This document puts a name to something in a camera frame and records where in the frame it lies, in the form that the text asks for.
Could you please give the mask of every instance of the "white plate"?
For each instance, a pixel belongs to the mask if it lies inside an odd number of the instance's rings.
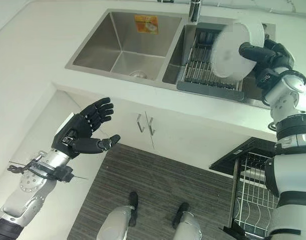
[[[212,47],[212,71],[225,82],[237,83],[246,77],[256,65],[243,58],[238,50],[242,43],[264,46],[264,28],[260,21],[243,19],[227,25]]]

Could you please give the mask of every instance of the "open dishwasher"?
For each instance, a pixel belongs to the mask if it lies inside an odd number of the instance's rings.
[[[211,165],[233,175],[228,226],[223,230],[237,239],[260,240],[268,234],[278,198],[265,186],[265,162],[274,156],[274,142],[250,138]]]

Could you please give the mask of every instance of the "yellow label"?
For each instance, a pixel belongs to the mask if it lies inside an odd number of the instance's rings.
[[[158,34],[157,16],[135,15],[134,18],[137,32]]]

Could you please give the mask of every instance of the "double sink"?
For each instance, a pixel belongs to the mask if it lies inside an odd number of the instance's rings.
[[[233,20],[201,16],[199,21],[213,28],[225,26]],[[198,67],[199,75],[206,76],[208,73],[209,77],[211,75],[211,68],[206,70],[208,68],[205,67],[209,67],[207,63],[209,58],[203,57],[204,60],[200,59],[200,64],[197,60],[196,66],[194,61],[190,63],[192,52],[194,54],[196,50],[196,38],[201,38],[197,35],[197,26],[187,23],[186,14],[148,11],[135,13],[109,9],[71,57],[66,68],[262,107],[260,92],[256,89],[252,77],[243,84],[244,89],[242,85],[236,86],[236,89],[234,86],[233,92],[243,92],[242,98],[232,98],[230,94],[215,94],[219,90],[218,85],[214,84],[215,80],[212,84],[186,80],[185,76],[188,72],[196,72]],[[179,86],[188,86],[188,88],[186,90]],[[226,87],[222,89],[225,90],[220,91],[232,92]]]

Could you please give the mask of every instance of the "wire dish rack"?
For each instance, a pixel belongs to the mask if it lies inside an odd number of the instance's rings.
[[[177,88],[182,91],[242,101],[244,99],[243,81],[232,84],[224,78],[217,77],[212,70],[212,63],[210,63],[212,45],[220,31],[220,29],[197,28],[188,61],[182,77],[177,82]]]
[[[237,223],[252,240],[264,239],[269,230],[272,211],[278,198],[265,186],[265,162],[269,158],[247,153],[239,162],[234,198],[232,198],[232,222]]]
[[[242,83],[231,84],[217,77],[212,70],[210,56],[212,45],[218,33],[202,31],[195,36],[193,47],[191,48],[189,61],[185,66],[185,74],[182,81],[194,84],[204,84],[212,87],[241,91]]]

